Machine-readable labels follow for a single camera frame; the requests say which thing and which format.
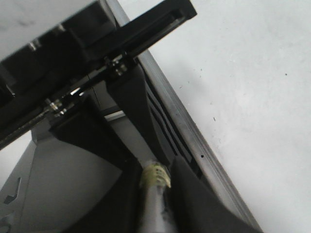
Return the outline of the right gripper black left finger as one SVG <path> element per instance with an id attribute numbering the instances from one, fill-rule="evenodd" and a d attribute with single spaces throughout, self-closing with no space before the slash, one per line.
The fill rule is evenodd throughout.
<path id="1" fill-rule="evenodd" d="M 133 233 L 138 215 L 142 166 L 136 157 L 126 160 L 122 173 L 107 194 L 65 233 Z"/>

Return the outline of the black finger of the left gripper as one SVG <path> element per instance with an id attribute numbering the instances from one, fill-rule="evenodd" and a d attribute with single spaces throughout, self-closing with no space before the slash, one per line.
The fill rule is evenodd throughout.
<path id="1" fill-rule="evenodd" d="M 116 62 L 114 76 L 107 80 L 106 87 L 112 99 L 136 127 L 156 159 L 169 166 L 176 156 L 176 151 L 161 121 L 152 111 L 145 73 L 141 65 Z"/>
<path id="2" fill-rule="evenodd" d="M 138 170 L 138 160 L 122 142 L 91 97 L 75 104 L 51 122 L 58 140 L 87 150 L 120 170 Z"/>

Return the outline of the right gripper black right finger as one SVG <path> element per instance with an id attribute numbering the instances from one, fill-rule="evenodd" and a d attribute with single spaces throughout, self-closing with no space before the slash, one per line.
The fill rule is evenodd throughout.
<path id="1" fill-rule="evenodd" d="M 197 178 L 183 157 L 170 168 L 173 213 L 181 233 L 257 233 L 231 213 Z"/>

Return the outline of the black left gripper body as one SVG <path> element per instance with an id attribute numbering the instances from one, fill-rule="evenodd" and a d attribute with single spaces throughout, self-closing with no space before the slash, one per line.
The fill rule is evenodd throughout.
<path id="1" fill-rule="evenodd" d="M 45 100 L 67 99 L 65 88 L 108 65 L 117 74 L 197 14 L 189 0 L 165 0 L 124 26 L 94 1 L 0 63 L 0 146 L 22 136 L 52 110 Z"/>

